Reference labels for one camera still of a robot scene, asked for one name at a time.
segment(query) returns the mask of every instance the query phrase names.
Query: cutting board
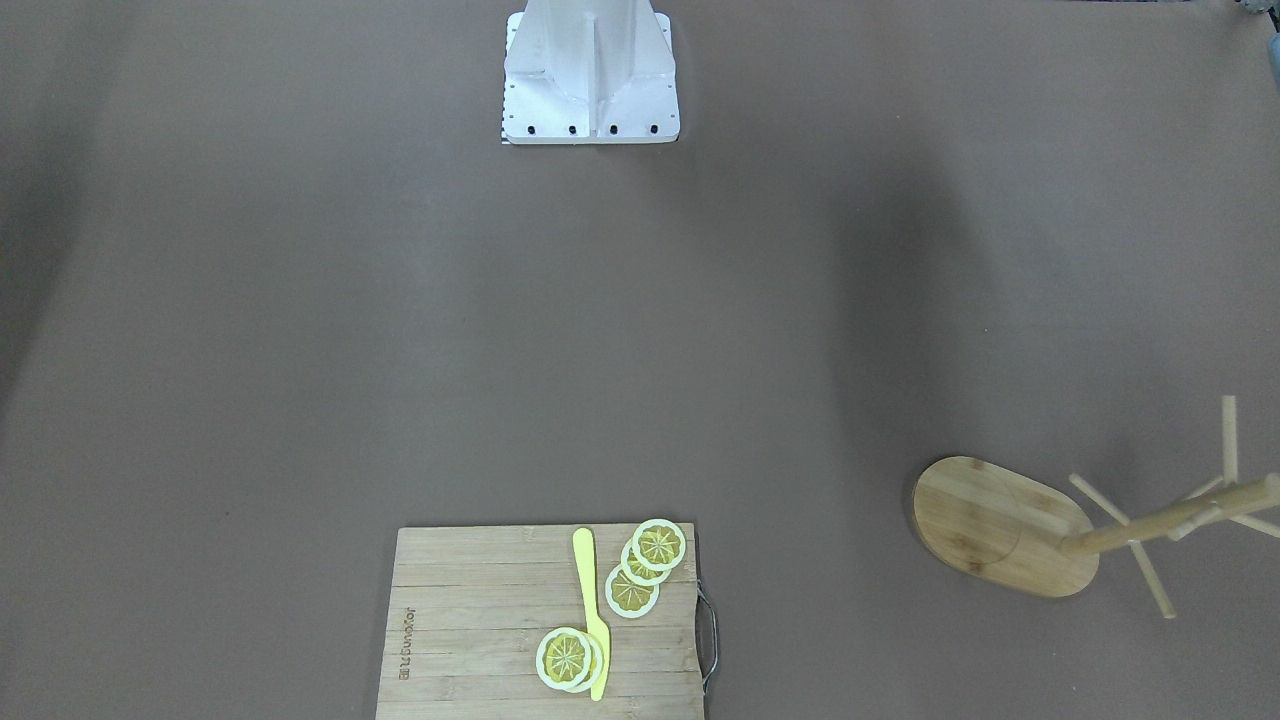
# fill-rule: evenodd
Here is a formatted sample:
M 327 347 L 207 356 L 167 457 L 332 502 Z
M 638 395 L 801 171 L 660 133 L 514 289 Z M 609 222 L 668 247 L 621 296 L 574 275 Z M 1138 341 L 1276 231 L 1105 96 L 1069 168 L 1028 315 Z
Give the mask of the cutting board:
M 573 530 L 595 533 L 596 594 L 613 652 L 604 698 L 538 679 L 543 635 L 585 629 Z M 694 638 L 698 553 L 689 548 L 644 618 L 617 616 L 604 579 L 635 524 L 403 528 L 396 543 L 378 720 L 701 720 Z

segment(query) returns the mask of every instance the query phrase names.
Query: wooden base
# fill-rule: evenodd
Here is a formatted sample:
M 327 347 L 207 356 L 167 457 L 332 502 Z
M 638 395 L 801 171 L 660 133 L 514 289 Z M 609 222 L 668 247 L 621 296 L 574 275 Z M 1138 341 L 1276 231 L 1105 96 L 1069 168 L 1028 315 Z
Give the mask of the wooden base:
M 915 527 L 925 547 L 977 578 L 1042 597 L 1085 588 L 1098 556 L 1068 557 L 1069 536 L 1093 529 L 1056 489 L 974 457 L 946 457 L 916 480 Z

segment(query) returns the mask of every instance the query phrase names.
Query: yellow knife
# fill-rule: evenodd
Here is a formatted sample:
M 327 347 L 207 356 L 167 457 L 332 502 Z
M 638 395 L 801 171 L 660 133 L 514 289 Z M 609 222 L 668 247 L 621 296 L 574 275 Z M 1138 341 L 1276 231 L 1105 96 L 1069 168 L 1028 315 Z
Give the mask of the yellow knife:
M 609 679 L 609 626 L 600 620 L 595 602 L 595 536 L 590 528 L 573 530 L 573 561 L 577 564 L 577 582 L 582 585 L 582 607 L 586 609 L 586 633 L 604 650 L 600 676 L 591 684 L 591 700 L 604 697 L 604 682 Z

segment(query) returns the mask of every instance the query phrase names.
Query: gray surface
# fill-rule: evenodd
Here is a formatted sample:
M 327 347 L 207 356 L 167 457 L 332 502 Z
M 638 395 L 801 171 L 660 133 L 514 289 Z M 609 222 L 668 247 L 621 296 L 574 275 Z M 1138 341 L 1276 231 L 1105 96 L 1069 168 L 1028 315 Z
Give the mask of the gray surface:
M 1265 18 L 672 0 L 681 142 L 517 150 L 515 9 L 0 9 L 0 716 L 370 717 L 398 527 L 652 515 L 712 717 L 1275 716 L 1275 541 L 1152 543 L 1166 623 L 902 503 L 973 454 L 1155 509 L 1224 392 L 1280 469 Z

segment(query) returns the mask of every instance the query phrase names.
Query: lemon slice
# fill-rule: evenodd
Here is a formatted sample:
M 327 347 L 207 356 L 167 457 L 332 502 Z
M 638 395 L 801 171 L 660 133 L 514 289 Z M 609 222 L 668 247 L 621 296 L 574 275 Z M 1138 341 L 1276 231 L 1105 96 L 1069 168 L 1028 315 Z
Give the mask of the lemon slice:
M 586 642 L 591 646 L 591 670 L 586 674 L 586 678 L 584 678 L 581 683 L 566 689 L 564 692 L 567 693 L 580 693 L 589 689 L 600 676 L 600 670 L 604 670 L 604 648 L 600 647 L 600 642 L 591 637 L 590 633 L 582 634 L 586 635 Z
M 609 573 L 604 587 L 608 588 L 604 600 L 622 618 L 640 618 L 658 602 L 658 585 L 637 585 L 622 571 L 622 565 Z
M 671 520 L 645 520 L 631 536 L 636 561 L 662 573 L 671 570 L 685 559 L 685 533 Z
M 586 633 L 556 628 L 538 643 L 535 665 L 547 687 L 557 691 L 576 687 L 591 669 L 591 643 Z
M 630 542 L 622 547 L 622 573 L 627 578 L 631 578 L 631 582 L 635 584 L 645 587 L 657 585 L 671 577 L 671 570 L 663 570 L 659 573 L 658 570 L 650 570 L 641 565 L 636 553 L 631 552 Z

